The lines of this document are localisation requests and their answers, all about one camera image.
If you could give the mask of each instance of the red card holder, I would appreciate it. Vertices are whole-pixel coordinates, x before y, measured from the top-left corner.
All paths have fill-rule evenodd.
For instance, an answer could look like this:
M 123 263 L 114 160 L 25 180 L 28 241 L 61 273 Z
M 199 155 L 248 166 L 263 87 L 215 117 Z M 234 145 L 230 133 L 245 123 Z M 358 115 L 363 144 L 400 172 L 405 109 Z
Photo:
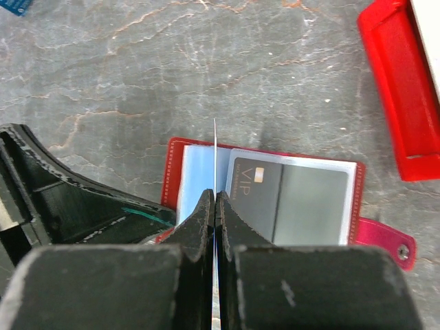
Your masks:
M 179 187 L 180 181 L 182 179 L 182 162 L 184 158 L 184 148 L 185 146 L 197 144 L 202 146 L 212 146 L 212 142 L 199 141 L 199 140 L 191 140 L 183 137 L 172 137 L 168 143 L 168 150 L 166 154 L 166 164 L 165 164 L 165 173 L 164 173 L 164 184 L 162 186 L 162 197 L 161 204 L 173 210 L 177 208 L 177 198 L 179 195 Z M 235 146 L 230 146 L 227 144 L 219 144 L 218 147 L 233 149 Z M 252 148 L 242 148 L 251 151 L 259 151 Z M 271 151 L 264 151 L 266 153 L 271 153 L 275 155 L 283 155 L 283 156 L 292 156 L 292 157 L 306 157 L 306 158 L 315 158 L 315 159 L 326 159 L 323 157 L 315 157 L 309 155 L 301 155 L 296 153 L 275 153 Z M 405 260 L 405 263 L 402 263 L 402 260 L 399 258 L 398 249 L 399 246 L 395 248 L 394 245 L 390 245 L 390 238 L 396 238 L 395 242 L 397 242 L 397 237 L 399 235 L 404 235 L 405 237 L 410 237 L 403 233 L 398 232 L 397 230 L 390 228 L 388 226 L 382 225 L 376 221 L 363 219 L 359 217 L 360 213 L 360 205 L 362 202 L 362 191 L 364 187 L 364 178 L 365 178 L 365 165 L 361 162 L 356 162 L 356 175 L 355 175 L 355 187 L 353 193 L 353 204 L 351 206 L 351 224 L 349 230 L 349 244 L 361 244 L 361 245 L 376 245 L 381 248 L 385 248 L 388 250 L 392 257 L 399 261 L 399 265 L 404 269 L 410 269 L 414 263 L 412 258 L 415 255 L 415 242 L 410 243 L 409 240 L 405 241 L 406 246 L 410 249 L 409 257 Z M 384 226 L 390 228 L 390 230 L 386 231 Z M 159 237 L 156 238 L 156 242 L 160 242 L 165 239 L 173 230 L 169 230 Z
M 375 0 L 357 24 L 402 180 L 440 179 L 440 104 L 410 0 Z

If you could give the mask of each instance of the red plastic box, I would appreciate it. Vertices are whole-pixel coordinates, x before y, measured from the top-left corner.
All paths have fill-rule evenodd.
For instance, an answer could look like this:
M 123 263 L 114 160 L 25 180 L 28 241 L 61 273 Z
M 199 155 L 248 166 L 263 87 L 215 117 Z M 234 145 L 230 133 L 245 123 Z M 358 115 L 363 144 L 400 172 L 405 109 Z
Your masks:
M 376 0 L 357 21 L 404 181 L 440 179 L 440 106 L 410 0 Z

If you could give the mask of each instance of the marble surface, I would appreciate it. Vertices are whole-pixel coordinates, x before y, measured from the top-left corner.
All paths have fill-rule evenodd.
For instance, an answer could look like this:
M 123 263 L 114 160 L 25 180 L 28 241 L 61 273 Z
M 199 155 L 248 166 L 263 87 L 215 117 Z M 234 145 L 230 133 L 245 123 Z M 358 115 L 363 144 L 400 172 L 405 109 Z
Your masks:
M 407 273 L 440 328 L 440 183 L 408 184 L 356 19 L 371 0 L 34 0 L 0 10 L 0 123 L 74 171 L 159 201 L 174 135 L 362 161 L 362 215 L 413 235 Z M 8 277 L 10 265 L 0 272 Z

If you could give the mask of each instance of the black card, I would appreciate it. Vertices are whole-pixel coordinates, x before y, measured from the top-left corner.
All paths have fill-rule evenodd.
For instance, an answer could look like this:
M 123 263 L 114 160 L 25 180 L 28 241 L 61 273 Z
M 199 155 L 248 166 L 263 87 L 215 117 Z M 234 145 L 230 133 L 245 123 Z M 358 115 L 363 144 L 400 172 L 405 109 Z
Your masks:
M 273 239 L 283 165 L 236 158 L 230 187 L 231 204 L 261 236 Z

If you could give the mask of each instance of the red wallet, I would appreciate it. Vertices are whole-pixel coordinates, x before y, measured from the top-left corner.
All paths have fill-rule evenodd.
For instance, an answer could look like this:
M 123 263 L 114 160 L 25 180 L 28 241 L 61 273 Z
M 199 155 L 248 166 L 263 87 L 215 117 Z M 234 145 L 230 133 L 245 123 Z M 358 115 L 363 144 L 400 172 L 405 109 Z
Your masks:
M 191 140 L 182 137 L 173 137 L 168 143 L 161 204 L 168 208 L 172 208 L 173 210 L 176 210 L 177 208 L 177 198 L 182 178 L 184 148 L 185 146 L 192 144 L 204 146 L 213 145 L 212 142 Z M 235 146 L 229 146 L 226 144 L 219 144 L 218 147 L 228 149 L 236 148 Z M 256 151 L 255 149 L 251 148 L 242 149 Z M 292 157 L 326 159 L 323 157 L 292 153 L 275 153 L 271 151 L 268 151 L 267 153 Z M 349 244 L 375 245 L 384 248 L 390 252 L 391 256 L 401 268 L 404 270 L 411 270 L 415 263 L 415 240 L 411 236 L 399 232 L 398 230 L 384 225 L 383 223 L 359 217 L 365 178 L 365 165 L 360 162 L 357 162 L 356 164 L 357 169 L 355 174 L 353 204 L 351 207 L 351 224 L 348 239 Z M 172 231 L 173 230 L 169 230 L 157 237 L 156 242 L 160 242 L 166 238 Z

